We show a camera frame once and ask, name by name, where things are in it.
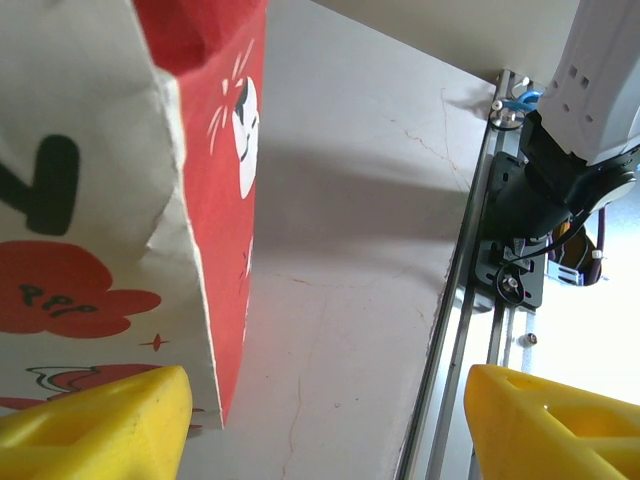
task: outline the bolt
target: bolt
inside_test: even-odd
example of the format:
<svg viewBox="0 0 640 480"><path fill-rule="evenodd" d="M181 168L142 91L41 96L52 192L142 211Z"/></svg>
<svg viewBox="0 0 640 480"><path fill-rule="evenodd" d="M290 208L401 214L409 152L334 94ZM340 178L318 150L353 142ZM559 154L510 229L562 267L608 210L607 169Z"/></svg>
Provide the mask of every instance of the bolt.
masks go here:
<svg viewBox="0 0 640 480"><path fill-rule="evenodd" d="M513 292L518 288L518 280L513 277L507 277L502 281L502 287L507 292Z"/></svg>
<svg viewBox="0 0 640 480"><path fill-rule="evenodd" d="M538 343L538 337L536 336L535 333L527 333L524 336L524 340L529 345L536 345Z"/></svg>

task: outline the red paper bag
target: red paper bag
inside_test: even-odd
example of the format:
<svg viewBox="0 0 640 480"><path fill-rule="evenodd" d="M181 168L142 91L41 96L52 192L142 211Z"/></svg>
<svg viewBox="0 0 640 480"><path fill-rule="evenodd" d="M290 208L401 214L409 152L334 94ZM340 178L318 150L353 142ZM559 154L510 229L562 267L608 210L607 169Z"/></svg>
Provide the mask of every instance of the red paper bag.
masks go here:
<svg viewBox="0 0 640 480"><path fill-rule="evenodd" d="M180 89L189 218L202 257L222 411L249 301L266 0L136 0L155 65Z"/></svg>
<svg viewBox="0 0 640 480"><path fill-rule="evenodd" d="M266 1L0 7L0 415L182 365L220 427L249 299Z"/></svg>

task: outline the black bracket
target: black bracket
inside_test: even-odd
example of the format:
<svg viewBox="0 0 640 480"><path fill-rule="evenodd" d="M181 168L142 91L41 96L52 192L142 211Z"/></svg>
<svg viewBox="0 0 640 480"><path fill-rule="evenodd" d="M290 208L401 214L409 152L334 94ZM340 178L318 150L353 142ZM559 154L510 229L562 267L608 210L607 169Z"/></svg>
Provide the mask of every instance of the black bracket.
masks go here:
<svg viewBox="0 0 640 480"><path fill-rule="evenodd" d="M545 256L515 259L544 248L545 239L505 238L501 232L509 229L502 228L502 219L493 208L498 193L510 180L522 175L523 168L523 162L505 152L498 153L493 159L480 217L473 273L478 285L489 291L492 296L497 293L497 281L504 281L509 277L516 278L521 285L520 288L524 289L522 305L535 310L542 305ZM508 265L503 270L501 278L497 279L498 272L506 264Z"/></svg>

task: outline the robotic arm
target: robotic arm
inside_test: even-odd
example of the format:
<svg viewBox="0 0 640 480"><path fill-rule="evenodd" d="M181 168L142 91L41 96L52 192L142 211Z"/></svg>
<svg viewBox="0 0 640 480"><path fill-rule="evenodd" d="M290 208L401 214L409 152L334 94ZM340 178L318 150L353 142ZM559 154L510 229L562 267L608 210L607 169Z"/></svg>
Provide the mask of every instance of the robotic arm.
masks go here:
<svg viewBox="0 0 640 480"><path fill-rule="evenodd" d="M553 81L525 119L529 163L496 199L505 235L540 238L622 197L639 147L640 0L581 0Z"/></svg>

